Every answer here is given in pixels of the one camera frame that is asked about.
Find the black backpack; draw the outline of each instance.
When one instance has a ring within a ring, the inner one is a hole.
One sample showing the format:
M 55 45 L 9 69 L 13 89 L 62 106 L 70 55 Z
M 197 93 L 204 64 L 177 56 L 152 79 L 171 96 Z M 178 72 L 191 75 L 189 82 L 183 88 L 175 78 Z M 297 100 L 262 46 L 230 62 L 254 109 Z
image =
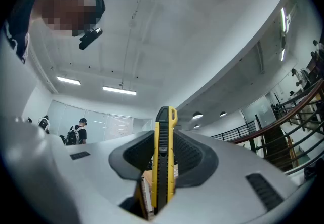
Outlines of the black backpack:
M 75 129 L 75 126 L 67 133 L 65 145 L 79 145 L 80 138 L 79 138 L 79 130 L 83 129 L 83 127 L 79 127 Z
M 42 129 L 44 129 L 45 130 L 45 128 L 46 128 L 46 126 L 47 126 L 47 124 L 48 124 L 48 121 L 47 121 L 47 119 L 45 119 L 45 118 L 42 118 L 42 120 L 39 122 L 39 126 L 42 128 Z

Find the staircase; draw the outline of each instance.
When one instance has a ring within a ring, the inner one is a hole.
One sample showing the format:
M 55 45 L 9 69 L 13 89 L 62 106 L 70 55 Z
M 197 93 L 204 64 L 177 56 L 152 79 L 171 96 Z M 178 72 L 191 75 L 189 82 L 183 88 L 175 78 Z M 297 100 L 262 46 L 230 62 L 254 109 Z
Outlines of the staircase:
M 264 142 L 265 144 L 268 144 L 280 137 L 282 137 L 281 127 L 280 126 L 274 127 L 270 133 L 267 132 L 264 134 Z M 271 143 L 267 146 L 267 157 L 265 157 L 264 159 L 266 159 L 272 165 L 278 167 L 283 172 L 289 171 L 293 168 L 293 165 L 292 163 L 290 163 L 289 165 L 287 165 L 287 163 L 285 164 L 285 162 L 291 159 L 289 150 L 282 151 L 286 148 L 288 148 L 286 139 L 281 138 L 278 141 Z

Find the metal railing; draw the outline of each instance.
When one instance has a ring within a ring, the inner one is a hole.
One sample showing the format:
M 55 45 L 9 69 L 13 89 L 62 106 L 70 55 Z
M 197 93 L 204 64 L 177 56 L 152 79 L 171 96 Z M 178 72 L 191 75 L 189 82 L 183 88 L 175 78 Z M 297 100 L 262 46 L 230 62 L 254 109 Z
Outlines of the metal railing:
M 237 138 L 248 136 L 253 132 L 256 132 L 256 126 L 254 121 L 251 121 L 238 128 L 226 131 L 224 133 L 215 136 L 211 136 L 211 138 L 222 140 L 222 141 L 231 141 Z
M 234 144 L 249 141 L 255 153 L 286 174 L 297 172 L 324 155 L 324 80 L 320 79 L 295 98 L 273 109 L 280 118 L 247 136 L 228 140 Z M 255 146 L 256 139 L 262 145 Z

